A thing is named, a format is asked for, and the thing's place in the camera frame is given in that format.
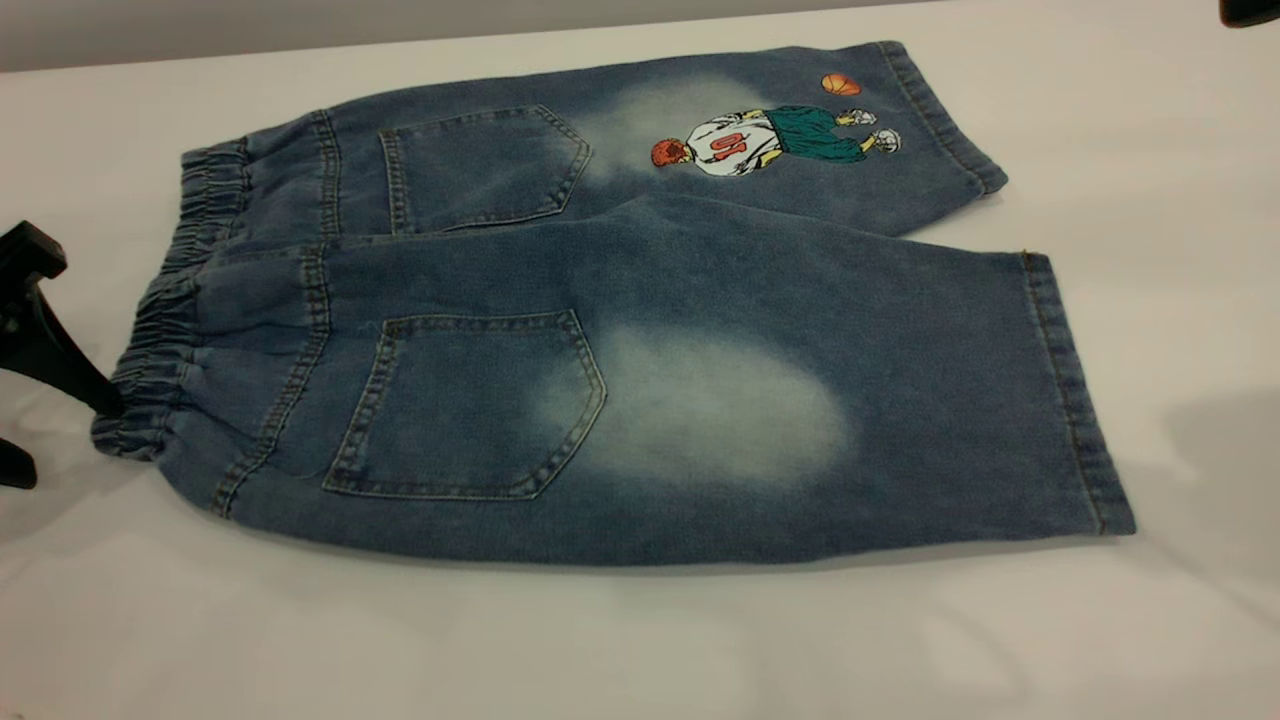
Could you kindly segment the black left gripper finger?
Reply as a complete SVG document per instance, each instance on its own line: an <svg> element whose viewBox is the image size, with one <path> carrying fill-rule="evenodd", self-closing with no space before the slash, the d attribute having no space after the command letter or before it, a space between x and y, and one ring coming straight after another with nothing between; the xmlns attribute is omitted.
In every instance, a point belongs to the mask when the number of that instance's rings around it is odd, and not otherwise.
<svg viewBox="0 0 1280 720"><path fill-rule="evenodd" d="M40 282L67 270L61 245L31 222L1 238L1 366L118 416L116 387L84 356L45 299Z"/></svg>
<svg viewBox="0 0 1280 720"><path fill-rule="evenodd" d="M33 489L38 483L33 457L6 439L0 439L0 475L1 486L5 487Z"/></svg>

